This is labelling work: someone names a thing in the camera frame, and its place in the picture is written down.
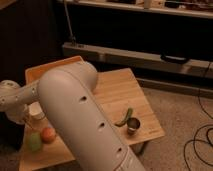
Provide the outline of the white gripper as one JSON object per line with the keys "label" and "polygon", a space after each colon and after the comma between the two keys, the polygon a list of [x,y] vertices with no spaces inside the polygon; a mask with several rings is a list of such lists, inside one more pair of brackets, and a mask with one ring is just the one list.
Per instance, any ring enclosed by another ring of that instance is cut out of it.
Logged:
{"label": "white gripper", "polygon": [[6,116],[10,121],[18,125],[24,125],[26,118],[29,116],[29,107],[24,104],[13,109],[8,109]]}

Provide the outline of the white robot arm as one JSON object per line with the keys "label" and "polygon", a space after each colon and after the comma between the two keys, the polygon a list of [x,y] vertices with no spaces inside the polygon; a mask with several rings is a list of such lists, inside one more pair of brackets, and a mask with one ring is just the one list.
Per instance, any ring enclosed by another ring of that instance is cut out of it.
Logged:
{"label": "white robot arm", "polygon": [[50,69],[23,87],[4,80],[0,112],[19,122],[23,107],[37,101],[84,171],[145,171],[96,102],[97,80],[95,67],[84,61]]}

